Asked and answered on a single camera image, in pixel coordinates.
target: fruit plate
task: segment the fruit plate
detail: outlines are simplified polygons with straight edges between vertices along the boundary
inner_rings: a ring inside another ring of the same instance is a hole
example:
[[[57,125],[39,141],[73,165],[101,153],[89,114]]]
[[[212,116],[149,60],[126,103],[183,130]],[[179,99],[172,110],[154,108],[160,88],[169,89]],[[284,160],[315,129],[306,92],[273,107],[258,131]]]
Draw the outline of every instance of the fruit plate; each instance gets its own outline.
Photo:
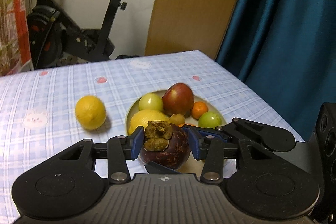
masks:
[[[162,96],[166,93],[166,91],[167,90],[158,90],[158,91],[154,91],[153,93],[156,93],[158,96],[160,96],[162,98]],[[128,128],[130,126],[131,118],[133,117],[133,115],[135,113],[137,113],[139,111],[139,109],[138,109],[139,101],[140,101],[140,98],[132,104],[132,106],[130,107],[130,109],[127,112],[126,121],[125,121],[125,132],[127,132]],[[196,95],[194,95],[194,102],[204,102],[207,105],[209,111],[216,112],[220,115],[220,118],[222,119],[222,125],[226,125],[226,121],[225,121],[224,117],[209,102],[207,102],[206,100],[203,100],[202,98],[200,98]],[[198,121],[191,116],[189,116],[185,119],[185,123],[192,124],[194,126],[198,126]],[[199,177],[201,175],[203,166],[204,166],[204,162],[202,160],[195,160],[194,157],[193,157],[193,154],[190,153],[190,156],[189,156],[188,160],[177,171],[179,171],[181,173],[195,173]]]

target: mangosteen calyx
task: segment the mangosteen calyx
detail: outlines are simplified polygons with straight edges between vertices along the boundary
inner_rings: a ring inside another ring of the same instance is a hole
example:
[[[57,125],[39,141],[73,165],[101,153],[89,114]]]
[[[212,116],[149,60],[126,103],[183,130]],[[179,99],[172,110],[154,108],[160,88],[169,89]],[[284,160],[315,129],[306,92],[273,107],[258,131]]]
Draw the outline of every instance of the mangosteen calyx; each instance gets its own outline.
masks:
[[[173,136],[173,128],[167,121],[151,121],[145,129],[146,141],[143,145],[147,151],[165,150],[169,145],[169,139]]]

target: table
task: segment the table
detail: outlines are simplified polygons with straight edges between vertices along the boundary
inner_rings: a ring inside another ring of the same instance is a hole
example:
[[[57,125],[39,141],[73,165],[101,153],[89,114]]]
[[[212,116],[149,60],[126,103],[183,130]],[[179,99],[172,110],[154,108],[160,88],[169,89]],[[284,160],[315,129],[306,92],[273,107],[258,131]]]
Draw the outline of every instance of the table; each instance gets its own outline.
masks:
[[[241,117],[289,130],[290,125],[236,77],[199,51],[122,59],[37,70],[0,78],[0,223],[19,214],[11,186],[28,169],[84,138],[106,142],[125,135],[125,117],[143,94],[184,82],[209,101],[227,122]],[[74,113],[84,95],[96,95],[105,104],[108,120],[95,132],[82,129]],[[39,128],[31,122],[35,119]],[[145,173],[139,161],[127,162],[131,176]],[[236,170],[234,160],[224,167],[226,177]],[[107,177],[106,160],[97,160],[96,172]]]

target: wooden door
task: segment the wooden door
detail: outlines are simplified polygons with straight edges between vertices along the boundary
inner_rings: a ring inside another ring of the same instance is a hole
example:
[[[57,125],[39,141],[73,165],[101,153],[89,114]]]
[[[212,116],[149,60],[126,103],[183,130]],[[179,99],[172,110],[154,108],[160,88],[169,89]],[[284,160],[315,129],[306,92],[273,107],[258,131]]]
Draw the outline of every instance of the wooden door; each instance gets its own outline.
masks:
[[[145,55],[201,50],[216,58],[236,0],[155,0]]]

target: blue curtain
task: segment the blue curtain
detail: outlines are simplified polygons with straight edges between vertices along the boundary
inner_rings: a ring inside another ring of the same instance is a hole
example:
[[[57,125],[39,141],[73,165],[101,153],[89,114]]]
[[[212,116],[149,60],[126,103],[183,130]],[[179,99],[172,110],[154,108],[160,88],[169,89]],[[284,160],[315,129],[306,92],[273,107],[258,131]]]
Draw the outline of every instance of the blue curtain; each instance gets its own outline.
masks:
[[[238,0],[216,62],[307,139],[336,102],[336,0]]]

